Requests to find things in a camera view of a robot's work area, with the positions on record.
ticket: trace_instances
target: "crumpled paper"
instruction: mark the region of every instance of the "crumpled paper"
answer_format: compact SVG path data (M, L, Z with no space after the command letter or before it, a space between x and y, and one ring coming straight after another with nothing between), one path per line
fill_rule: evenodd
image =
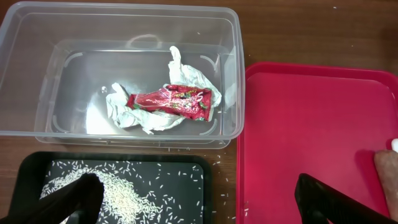
M178 48L172 46L170 51L173 56L173 60L169 63L170 83L173 85L186 85L211 89L211 120L213 108L217 107L221 102L221 93L201 71L189 65L181 64L181 55ZM170 129L179 125L185 119L182 116L161 111L150 113L140 109L132 110L130 107L126 106L129 95L123 90L122 86L118 83L114 83L112 88L115 90L115 93L106 96L106 106L108 109L108 117L111 118L119 128L128 128L140 124L143 131L147 134L153 134L152 130L163 131Z

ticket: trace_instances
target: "transparent plastic box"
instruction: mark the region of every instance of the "transparent plastic box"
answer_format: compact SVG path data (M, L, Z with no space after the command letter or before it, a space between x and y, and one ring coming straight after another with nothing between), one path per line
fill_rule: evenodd
M239 20L223 7L19 2L0 28L0 135L65 144L222 148L244 123ZM211 122L117 128L106 95L170 83L169 48L223 95Z

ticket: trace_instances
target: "brown wooden surface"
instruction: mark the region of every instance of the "brown wooden surface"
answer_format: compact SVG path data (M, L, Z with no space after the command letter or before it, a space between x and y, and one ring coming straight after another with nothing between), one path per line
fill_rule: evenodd
M0 2L1 17L15 2L13 0ZM238 13L241 23L246 66L259 61L274 61L371 68L398 74L398 1L396 0L112 2L230 7ZM35 151L169 153L163 149L63 146L43 144L34 138L2 137L0 138L0 217L7 214L19 164ZM220 164L212 166L217 211L214 214L215 223L234 222L231 217L235 216L236 141L222 150L178 152L174 149L171 153L196 154L203 157L206 155L205 158L210 164L221 161ZM220 194L229 194L229 197L221 197Z

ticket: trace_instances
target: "crumpled red packaging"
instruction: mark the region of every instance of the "crumpled red packaging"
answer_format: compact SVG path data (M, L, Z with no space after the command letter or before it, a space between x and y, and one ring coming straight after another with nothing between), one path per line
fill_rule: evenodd
M127 106L132 109L163 111L188 119L209 121L211 90L185 85L167 85L152 93L132 94Z

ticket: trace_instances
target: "black object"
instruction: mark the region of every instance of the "black object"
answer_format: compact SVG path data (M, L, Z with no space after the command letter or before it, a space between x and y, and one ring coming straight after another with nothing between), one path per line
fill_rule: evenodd
M33 206L0 220L0 224L95 224L104 195L104 185L95 174L83 174L78 180L44 197Z
M295 199L303 224L398 224L308 174L299 175Z
M114 165L120 166L122 164L121 162L116 163L117 161L131 161L134 162L134 166L130 166L130 169L135 167L137 171L139 171L139 167L142 166L142 172L140 172L140 175L142 175L142 180L141 182L138 181L133 181L134 183L134 188L137 190L139 193L141 191L141 195L143 195L144 191L148 191L151 187L157 187L159 189L159 180L165 182L164 186L162 187L162 190L165 190L166 192L173 191L174 189L168 189L168 187L173 188L173 184L184 184L184 181L190 180L192 182L192 179L190 178L189 174L183 176L183 173L186 172L188 173L189 170L187 170L187 167L192 171L193 167L196 166L195 169L200 169L200 171L197 171L197 177L198 179L197 183L202 182L203 186L200 185L199 189L198 187L195 187L195 190L198 191L192 192L192 188L188 188L187 190L181 190L178 192L179 194L183 195L188 195L189 197L183 197L181 201L181 206L182 210L180 209L174 209L174 215L175 212L183 212L187 213L185 214L186 216L189 216L190 213L195 212L195 215L199 217L200 212L201 212L201 206L196 206L197 204L197 197L200 197L201 201L203 202L203 213L201 214L203 216L203 223L211 223L211 211L212 211L212 195L211 195L211 169L209 164L204 160L203 158L199 156L181 156L181 155L172 155L172 156L166 156L166 155L137 155L137 154L95 154L95 153L69 153L69 152L36 152L28 157L25 158L25 160L22 162L20 168L19 168L19 173L17 177L17 182L16 186L14 189L14 195L11 200L11 206L9 209L9 215L18 213L19 211L32 206L35 204L39 198L40 194L42 192L42 187L50 179L52 179L54 176L60 175L63 173L63 171L66 171L66 167L63 167L63 169L59 169L57 166L52 166L52 161L63 161L63 163L67 163L67 161L79 161L79 164L82 164L84 161L84 165L89 165L91 167L95 166L98 162L101 162L102 164L104 162L107 162L108 164L106 165L107 168L110 170L109 162L112 162ZM178 176L178 170L181 169L181 176ZM46 177L46 174L48 174L49 170L51 170L51 178ZM158 175L158 172L162 173L160 176L159 180L154 181L156 178L156 175ZM150 177L152 180L152 185L148 185L148 180L145 179L145 177ZM156 192L158 196L158 200L161 200L161 195ZM191 211L190 209L187 209L187 207L184 208L183 203L189 200L195 200L194 203L194 209L197 211ZM162 218L164 219L167 218L167 215L162 215Z

